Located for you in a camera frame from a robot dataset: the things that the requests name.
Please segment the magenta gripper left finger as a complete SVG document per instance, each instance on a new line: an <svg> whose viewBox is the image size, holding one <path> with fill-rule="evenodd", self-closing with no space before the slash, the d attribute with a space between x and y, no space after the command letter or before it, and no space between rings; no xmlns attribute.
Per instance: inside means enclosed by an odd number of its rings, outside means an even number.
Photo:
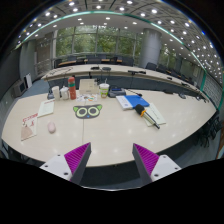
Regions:
<svg viewBox="0 0 224 224"><path fill-rule="evenodd" d="M90 154L91 144L86 143L66 154L54 156L41 169L79 185Z"/></svg>

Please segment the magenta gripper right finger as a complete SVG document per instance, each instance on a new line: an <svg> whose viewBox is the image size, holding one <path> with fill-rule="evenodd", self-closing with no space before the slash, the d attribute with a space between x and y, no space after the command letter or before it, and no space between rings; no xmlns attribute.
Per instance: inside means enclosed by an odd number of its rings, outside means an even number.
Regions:
<svg viewBox="0 0 224 224"><path fill-rule="evenodd" d="M136 143L133 144L132 154L144 185L180 170L180 167L167 155L159 156Z"/></svg>

